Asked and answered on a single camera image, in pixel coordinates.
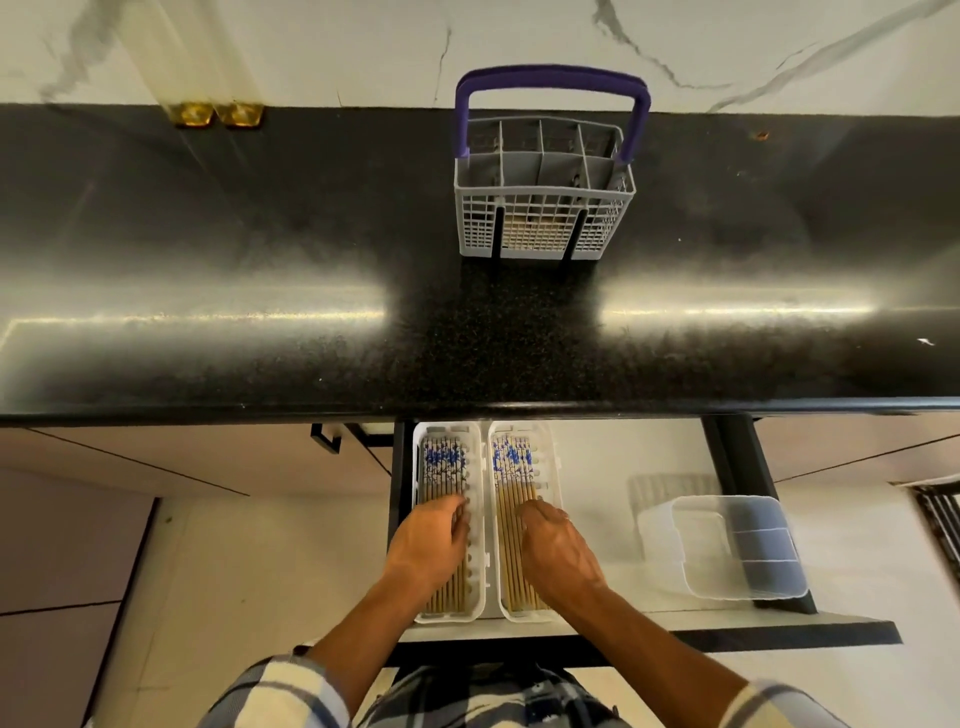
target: open drawer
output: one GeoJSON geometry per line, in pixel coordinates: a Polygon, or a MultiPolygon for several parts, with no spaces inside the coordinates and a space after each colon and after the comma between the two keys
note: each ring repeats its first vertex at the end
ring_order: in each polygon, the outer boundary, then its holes
{"type": "MultiPolygon", "coordinates": [[[[395,429],[390,537],[412,507],[415,426],[399,422],[395,429]]],[[[639,511],[686,495],[776,497],[749,416],[557,420],[548,426],[564,510],[593,549],[608,583],[684,641],[704,651],[900,641],[892,622],[818,613],[812,594],[773,601],[721,601],[667,593],[644,581],[636,543],[639,511]]],[[[492,539],[488,532],[487,542],[492,539]]],[[[487,575],[487,608],[479,619],[412,626],[388,665],[511,659],[562,667],[606,664],[562,619],[539,623],[504,619],[495,580],[494,564],[487,575]]]]}

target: wall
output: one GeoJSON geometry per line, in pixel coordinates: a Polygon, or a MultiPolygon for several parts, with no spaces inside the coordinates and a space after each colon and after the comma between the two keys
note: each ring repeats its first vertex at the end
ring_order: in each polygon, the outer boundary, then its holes
{"type": "MultiPolygon", "coordinates": [[[[147,2],[2,0],[0,101],[152,103],[116,33],[142,48],[130,23],[147,2]]],[[[960,113],[957,0],[149,2],[167,17],[184,3],[213,9],[275,106],[450,107],[471,68],[570,62],[642,76],[660,111],[960,113]]],[[[477,102],[627,107],[548,91],[477,102]]]]}

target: plaid shirt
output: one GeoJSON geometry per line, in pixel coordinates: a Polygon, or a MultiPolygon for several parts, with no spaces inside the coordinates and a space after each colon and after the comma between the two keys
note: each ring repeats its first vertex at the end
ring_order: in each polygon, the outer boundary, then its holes
{"type": "MultiPolygon", "coordinates": [[[[284,655],[244,672],[199,728],[348,728],[347,706],[305,657],[284,655]]],[[[421,667],[381,695],[361,728],[629,728],[572,676],[536,666],[421,667]]],[[[733,701],[720,728],[842,728],[805,692],[753,683],[733,701]]]]}

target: clear plastic organizer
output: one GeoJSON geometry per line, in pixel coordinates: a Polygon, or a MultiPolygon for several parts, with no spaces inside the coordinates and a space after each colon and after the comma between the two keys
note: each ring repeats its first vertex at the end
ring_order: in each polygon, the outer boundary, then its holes
{"type": "Polygon", "coordinates": [[[420,624],[473,621],[487,596],[484,538],[484,443],[472,422],[420,423],[414,429],[414,505],[451,493],[463,493],[470,516],[467,557],[450,581],[417,615],[420,624]]]}
{"type": "Polygon", "coordinates": [[[554,621],[550,609],[522,577],[522,528],[516,507],[536,497],[563,507],[557,460],[549,425],[494,422],[487,433],[488,503],[493,518],[493,564],[497,602],[503,616],[515,622],[554,621]]]}
{"type": "Polygon", "coordinates": [[[780,502],[681,496],[636,516],[644,566],[668,592],[710,599],[785,599],[807,592],[780,502]]]}

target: forearm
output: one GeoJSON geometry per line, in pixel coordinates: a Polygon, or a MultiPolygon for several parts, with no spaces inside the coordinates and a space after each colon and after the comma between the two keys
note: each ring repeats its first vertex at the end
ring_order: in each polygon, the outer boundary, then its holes
{"type": "Polygon", "coordinates": [[[747,684],[606,587],[584,590],[558,611],[604,654],[666,728],[716,728],[747,684]]]}
{"type": "Polygon", "coordinates": [[[306,657],[323,666],[331,685],[356,715],[367,690],[403,631],[428,597],[408,579],[385,576],[306,657]]]}

